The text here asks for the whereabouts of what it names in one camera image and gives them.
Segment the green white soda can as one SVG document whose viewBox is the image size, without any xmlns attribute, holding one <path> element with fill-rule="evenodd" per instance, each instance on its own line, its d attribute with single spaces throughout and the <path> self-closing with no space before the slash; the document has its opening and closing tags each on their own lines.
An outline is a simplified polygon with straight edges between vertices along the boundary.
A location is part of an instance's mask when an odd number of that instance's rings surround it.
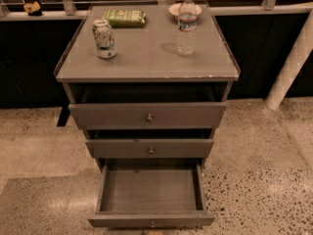
<svg viewBox="0 0 313 235">
<path fill-rule="evenodd" d="M 103 59 L 110 59 L 114 57 L 115 41 L 110 22 L 108 20 L 95 20 L 93 22 L 92 31 L 98 56 Z"/>
</svg>

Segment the white diagonal post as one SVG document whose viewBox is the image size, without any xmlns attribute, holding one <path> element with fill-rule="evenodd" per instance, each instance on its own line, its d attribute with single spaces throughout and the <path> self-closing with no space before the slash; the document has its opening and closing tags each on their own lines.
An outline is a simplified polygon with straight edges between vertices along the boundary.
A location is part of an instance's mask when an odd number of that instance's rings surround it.
<svg viewBox="0 0 313 235">
<path fill-rule="evenodd" d="M 312 50 L 313 11 L 309 13 L 306 22 L 294 41 L 291 51 L 265 99 L 265 105 L 270 110 L 276 111 L 279 108 Z"/>
</svg>

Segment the green snack packet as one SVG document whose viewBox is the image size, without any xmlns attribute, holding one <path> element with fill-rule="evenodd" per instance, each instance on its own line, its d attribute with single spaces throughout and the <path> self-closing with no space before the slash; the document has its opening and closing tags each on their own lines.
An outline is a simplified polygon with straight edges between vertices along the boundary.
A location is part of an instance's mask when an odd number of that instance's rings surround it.
<svg viewBox="0 0 313 235">
<path fill-rule="evenodd" d="M 102 19 L 113 27 L 141 27 L 146 22 L 146 14 L 140 10 L 109 9 L 104 11 Z"/>
</svg>

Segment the grey wooden drawer cabinet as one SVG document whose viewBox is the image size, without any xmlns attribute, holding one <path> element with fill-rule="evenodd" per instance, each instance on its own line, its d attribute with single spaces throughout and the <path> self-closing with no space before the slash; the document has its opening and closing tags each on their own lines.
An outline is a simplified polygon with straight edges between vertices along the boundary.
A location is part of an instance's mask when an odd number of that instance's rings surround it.
<svg viewBox="0 0 313 235">
<path fill-rule="evenodd" d="M 139 28 L 114 30 L 116 54 L 97 55 L 92 23 L 104 7 L 92 8 L 73 39 L 57 74 L 69 104 L 225 102 L 240 70 L 215 19 L 202 12 L 196 51 L 177 52 L 177 22 L 166 7 L 144 5 L 148 15 Z M 217 127 L 178 129 L 81 129 L 87 140 L 212 139 Z M 171 161 L 200 166 L 206 158 L 143 158 L 138 162 Z"/>
</svg>

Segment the small white bowl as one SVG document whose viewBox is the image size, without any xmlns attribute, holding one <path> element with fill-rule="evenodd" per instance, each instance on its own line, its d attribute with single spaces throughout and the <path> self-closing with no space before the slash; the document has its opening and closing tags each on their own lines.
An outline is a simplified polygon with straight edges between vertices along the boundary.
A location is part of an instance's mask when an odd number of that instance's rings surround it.
<svg viewBox="0 0 313 235">
<path fill-rule="evenodd" d="M 168 11 L 169 13 L 175 18 L 178 19 L 178 11 L 181 4 L 176 3 L 169 6 Z M 201 14 L 201 7 L 199 5 L 196 6 L 197 15 L 199 16 Z"/>
</svg>

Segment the grey bottom drawer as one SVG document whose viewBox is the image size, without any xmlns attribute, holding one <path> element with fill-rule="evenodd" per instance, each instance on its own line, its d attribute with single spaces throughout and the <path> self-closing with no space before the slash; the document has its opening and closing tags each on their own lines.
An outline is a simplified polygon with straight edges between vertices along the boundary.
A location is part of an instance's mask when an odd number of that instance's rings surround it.
<svg viewBox="0 0 313 235">
<path fill-rule="evenodd" d="M 94 227 L 164 228 L 210 225 L 201 166 L 171 161 L 108 162 L 103 168 Z"/>
</svg>

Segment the clear plastic water bottle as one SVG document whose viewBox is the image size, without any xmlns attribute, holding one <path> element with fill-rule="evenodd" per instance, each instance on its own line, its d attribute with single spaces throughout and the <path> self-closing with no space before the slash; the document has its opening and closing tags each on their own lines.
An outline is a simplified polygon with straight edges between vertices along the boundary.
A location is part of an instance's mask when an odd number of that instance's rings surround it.
<svg viewBox="0 0 313 235">
<path fill-rule="evenodd" d="M 196 49 L 198 14 L 194 0 L 183 0 L 178 9 L 178 53 L 190 56 Z"/>
</svg>

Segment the grey middle drawer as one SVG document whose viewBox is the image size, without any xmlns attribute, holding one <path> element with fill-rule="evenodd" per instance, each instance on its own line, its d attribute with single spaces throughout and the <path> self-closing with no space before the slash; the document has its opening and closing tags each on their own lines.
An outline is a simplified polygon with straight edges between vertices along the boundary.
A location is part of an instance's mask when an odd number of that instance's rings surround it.
<svg viewBox="0 0 313 235">
<path fill-rule="evenodd" d="M 87 140 L 93 158 L 206 158 L 212 139 L 98 139 Z"/>
</svg>

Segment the grey drawer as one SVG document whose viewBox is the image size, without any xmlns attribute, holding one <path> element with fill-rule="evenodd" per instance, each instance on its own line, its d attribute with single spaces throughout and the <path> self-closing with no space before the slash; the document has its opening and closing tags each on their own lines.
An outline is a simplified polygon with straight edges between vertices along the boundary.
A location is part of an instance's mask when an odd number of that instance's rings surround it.
<svg viewBox="0 0 313 235">
<path fill-rule="evenodd" d="M 70 104 L 81 129 L 178 129 L 217 127 L 225 102 Z"/>
<path fill-rule="evenodd" d="M 201 166 L 171 161 L 108 162 L 103 168 L 94 227 L 164 228 L 210 225 Z"/>
<path fill-rule="evenodd" d="M 98 139 L 87 140 L 93 158 L 206 158 L 212 139 Z"/>
</svg>

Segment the grey top drawer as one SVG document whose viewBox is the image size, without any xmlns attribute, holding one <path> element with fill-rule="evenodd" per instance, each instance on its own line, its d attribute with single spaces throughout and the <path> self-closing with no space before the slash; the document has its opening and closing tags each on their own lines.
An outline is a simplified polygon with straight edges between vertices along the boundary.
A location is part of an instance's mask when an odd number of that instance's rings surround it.
<svg viewBox="0 0 313 235">
<path fill-rule="evenodd" d="M 70 104 L 81 129 L 178 129 L 217 127 L 225 102 Z"/>
</svg>

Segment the yellow black small object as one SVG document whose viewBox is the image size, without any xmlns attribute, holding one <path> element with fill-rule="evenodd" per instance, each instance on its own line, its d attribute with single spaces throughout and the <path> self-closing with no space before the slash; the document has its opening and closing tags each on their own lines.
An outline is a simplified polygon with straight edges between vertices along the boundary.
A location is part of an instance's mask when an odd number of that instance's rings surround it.
<svg viewBox="0 0 313 235">
<path fill-rule="evenodd" d="M 27 12 L 29 16 L 41 16 L 41 6 L 37 1 L 32 3 L 25 3 L 23 5 L 24 10 Z"/>
</svg>

